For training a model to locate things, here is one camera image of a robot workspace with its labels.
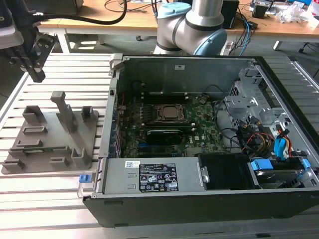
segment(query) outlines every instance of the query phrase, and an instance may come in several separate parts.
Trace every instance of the blue cable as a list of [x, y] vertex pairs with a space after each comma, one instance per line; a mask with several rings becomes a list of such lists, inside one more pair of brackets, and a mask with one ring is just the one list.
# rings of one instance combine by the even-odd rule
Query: blue cable
[[247, 47], [247, 42], [248, 42], [248, 38], [249, 38], [249, 31], [250, 31], [250, 29], [249, 29], [249, 24], [248, 24], [248, 22], [245, 20], [245, 23], [246, 23], [246, 25], [247, 25], [247, 36], [246, 36], [246, 40], [245, 40], [245, 43], [244, 43], [244, 46], [243, 46], [243, 49], [241, 50], [241, 52], [240, 52], [240, 56], [244, 53], [244, 51], [246, 50], [246, 47]]

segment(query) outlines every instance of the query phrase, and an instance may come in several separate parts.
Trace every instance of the floor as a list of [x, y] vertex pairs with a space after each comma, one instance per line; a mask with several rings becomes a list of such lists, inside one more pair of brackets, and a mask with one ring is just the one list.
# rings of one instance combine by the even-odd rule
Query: floor
[[[156, 45], [155, 37], [142, 36], [142, 41], [136, 41], [135, 36], [115, 36], [106, 35], [104, 37], [105, 44], [100, 45], [96, 35], [79, 35], [70, 34], [72, 53], [124, 53], [124, 54], [150, 54]], [[254, 40], [248, 45], [243, 55], [246, 56], [295, 56], [301, 65], [313, 75], [319, 68], [319, 44], [305, 48], [304, 53], [298, 50], [303, 43], [284, 42], [279, 51], [273, 50], [273, 41], [267, 38], [262, 41]], [[62, 52], [57, 44], [53, 52]], [[0, 108], [4, 105], [7, 97], [15, 88], [23, 73], [18, 67], [12, 67], [8, 61], [0, 58]]]

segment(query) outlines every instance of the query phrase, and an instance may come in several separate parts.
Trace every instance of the power supply label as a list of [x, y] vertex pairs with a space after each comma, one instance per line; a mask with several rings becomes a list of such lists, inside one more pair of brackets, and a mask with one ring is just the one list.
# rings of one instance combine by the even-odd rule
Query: power supply label
[[172, 192], [178, 191], [176, 165], [168, 164], [140, 164], [140, 191]]

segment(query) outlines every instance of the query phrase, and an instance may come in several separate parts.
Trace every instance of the green circuit board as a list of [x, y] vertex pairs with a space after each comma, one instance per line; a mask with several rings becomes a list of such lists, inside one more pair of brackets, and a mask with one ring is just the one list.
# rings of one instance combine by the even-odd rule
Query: green circuit board
[[214, 123], [214, 110], [211, 102], [203, 104], [202, 96], [189, 96], [184, 107], [185, 118], [196, 122], [196, 130], [185, 133], [180, 144], [176, 145], [147, 145], [142, 137], [146, 129], [140, 127], [139, 111], [142, 103], [132, 102], [127, 105], [130, 112], [126, 120], [130, 123], [122, 127], [122, 158], [137, 157], [192, 157], [201, 152], [224, 152], [222, 137]]

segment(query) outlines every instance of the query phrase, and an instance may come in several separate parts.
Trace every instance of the metal slotted table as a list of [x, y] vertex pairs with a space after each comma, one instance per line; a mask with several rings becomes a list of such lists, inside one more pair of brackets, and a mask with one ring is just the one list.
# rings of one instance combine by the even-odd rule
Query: metal slotted table
[[[0, 174], [1, 238], [314, 238], [319, 229], [319, 207], [289, 219], [216, 223], [102, 228], [78, 197], [79, 175], [94, 172], [98, 165], [100, 137], [105, 115], [110, 76], [110, 55], [51, 54], [45, 64], [46, 79], [38, 84], [25, 74], [0, 112], [0, 170], [24, 121], [25, 106], [39, 105], [43, 112], [57, 111], [52, 91], [65, 91], [73, 110], [93, 106], [99, 112], [90, 170]], [[286, 89], [319, 130], [319, 100], [316, 83], [297, 62], [288, 58], [266, 59]], [[85, 185], [84, 192], [93, 185]]]

